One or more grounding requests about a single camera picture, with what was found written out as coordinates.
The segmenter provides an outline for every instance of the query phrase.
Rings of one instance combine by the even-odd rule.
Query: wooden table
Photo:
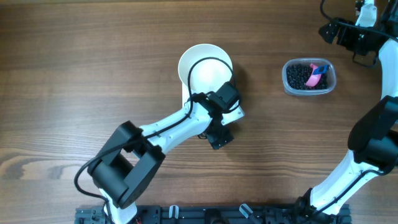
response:
[[[0,222],[71,223],[102,202],[73,177],[117,126],[140,126],[181,108],[177,64],[200,43],[229,53],[246,116],[214,151],[191,138],[167,155],[145,205],[292,203],[342,160],[348,134],[381,95],[381,69],[326,44],[318,0],[142,1],[0,8]],[[331,15],[353,18],[354,2]],[[321,57],[337,71],[327,95],[284,93],[292,58]],[[131,155],[132,163],[136,159]],[[85,173],[82,186],[98,192]],[[354,223],[395,223],[398,175],[365,185],[348,202]]]

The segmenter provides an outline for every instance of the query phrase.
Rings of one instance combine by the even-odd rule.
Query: pink scoop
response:
[[[314,87],[318,84],[322,74],[314,75],[313,72],[318,68],[318,66],[311,64],[310,67],[312,68],[312,74],[305,85],[309,87]]]

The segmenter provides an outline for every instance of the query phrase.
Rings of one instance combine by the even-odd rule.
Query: plastic container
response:
[[[311,63],[316,66],[329,65],[329,70],[326,72],[328,88],[324,90],[296,90],[293,89],[287,82],[286,68],[291,65],[310,65]],[[315,96],[331,92],[336,86],[336,72],[334,66],[326,59],[323,58],[298,58],[288,61],[282,69],[282,81],[285,86],[285,93],[294,96]]]

